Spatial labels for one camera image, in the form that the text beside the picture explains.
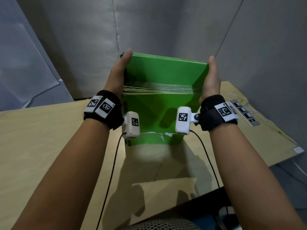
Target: person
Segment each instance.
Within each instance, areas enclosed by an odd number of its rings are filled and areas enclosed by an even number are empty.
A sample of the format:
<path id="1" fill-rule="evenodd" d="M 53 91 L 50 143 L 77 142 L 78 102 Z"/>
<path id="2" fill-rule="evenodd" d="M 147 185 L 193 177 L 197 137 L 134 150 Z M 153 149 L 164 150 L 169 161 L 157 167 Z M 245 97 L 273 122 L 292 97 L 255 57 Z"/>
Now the person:
<path id="1" fill-rule="evenodd" d="M 118 98 L 131 57 L 131 49 L 126 50 L 104 87 Z M 221 79 L 214 56 L 208 64 L 200 104 L 220 95 Z M 80 229 L 102 167 L 109 132 L 103 122 L 84 120 L 12 230 Z M 221 179 L 243 229 L 306 229 L 278 181 L 236 124 L 223 123 L 209 133 Z"/>

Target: person's right hand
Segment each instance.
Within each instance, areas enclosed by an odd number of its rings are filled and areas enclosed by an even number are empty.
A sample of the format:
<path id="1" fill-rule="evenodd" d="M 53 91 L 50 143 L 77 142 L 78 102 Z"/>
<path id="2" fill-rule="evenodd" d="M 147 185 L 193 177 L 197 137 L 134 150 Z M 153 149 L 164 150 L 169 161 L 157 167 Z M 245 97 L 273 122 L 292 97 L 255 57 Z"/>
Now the person's right hand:
<path id="1" fill-rule="evenodd" d="M 209 96 L 220 94 L 221 90 L 221 78 L 219 71 L 217 70 L 217 64 L 214 56 L 210 56 L 208 65 L 209 73 L 204 81 L 201 97 L 199 98 L 199 104 L 201 104 L 203 100 Z"/>

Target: stack of green cardboard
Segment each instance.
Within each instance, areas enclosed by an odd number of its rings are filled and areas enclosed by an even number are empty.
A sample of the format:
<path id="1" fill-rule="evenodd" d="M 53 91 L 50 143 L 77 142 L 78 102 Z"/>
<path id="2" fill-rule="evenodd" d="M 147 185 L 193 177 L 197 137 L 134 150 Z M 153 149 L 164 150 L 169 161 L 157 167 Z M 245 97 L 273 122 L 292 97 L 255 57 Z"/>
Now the stack of green cardboard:
<path id="1" fill-rule="evenodd" d="M 175 133 L 177 109 L 198 110 L 208 70 L 204 62 L 133 53 L 125 72 L 122 104 L 124 113 L 139 114 L 141 134 L 128 140 L 128 145 L 179 143 L 183 135 Z"/>

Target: table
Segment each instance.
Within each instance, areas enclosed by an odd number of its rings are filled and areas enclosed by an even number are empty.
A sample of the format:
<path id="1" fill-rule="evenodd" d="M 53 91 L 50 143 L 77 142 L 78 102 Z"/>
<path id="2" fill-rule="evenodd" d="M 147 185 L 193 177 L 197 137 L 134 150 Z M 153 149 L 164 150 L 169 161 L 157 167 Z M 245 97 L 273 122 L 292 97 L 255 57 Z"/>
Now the table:
<path id="1" fill-rule="evenodd" d="M 226 100 L 243 96 L 222 82 Z M 12 227 L 34 189 L 59 152 L 78 129 L 88 100 L 0 112 L 0 229 Z M 294 156 L 296 147 L 269 121 L 238 126 L 268 166 Z M 206 146 L 222 185 L 209 133 L 191 125 Z M 110 132 L 105 159 L 81 229 L 95 229 L 105 198 L 121 128 Z M 217 189 L 199 139 L 190 134 L 180 145 L 125 146 L 121 140 L 100 229 L 113 230 L 144 220 L 194 197 Z"/>

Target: power strip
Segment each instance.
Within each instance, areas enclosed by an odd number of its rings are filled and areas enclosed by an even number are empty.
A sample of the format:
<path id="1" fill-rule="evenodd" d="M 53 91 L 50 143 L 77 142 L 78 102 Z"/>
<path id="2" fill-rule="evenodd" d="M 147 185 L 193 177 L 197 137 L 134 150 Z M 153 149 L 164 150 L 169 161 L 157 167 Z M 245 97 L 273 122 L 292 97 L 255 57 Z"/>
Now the power strip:
<path id="1" fill-rule="evenodd" d="M 246 109 L 246 107 L 242 105 L 240 101 L 231 100 L 229 102 L 252 127 L 260 125 L 260 123 L 257 120 L 255 120 L 254 116 Z"/>

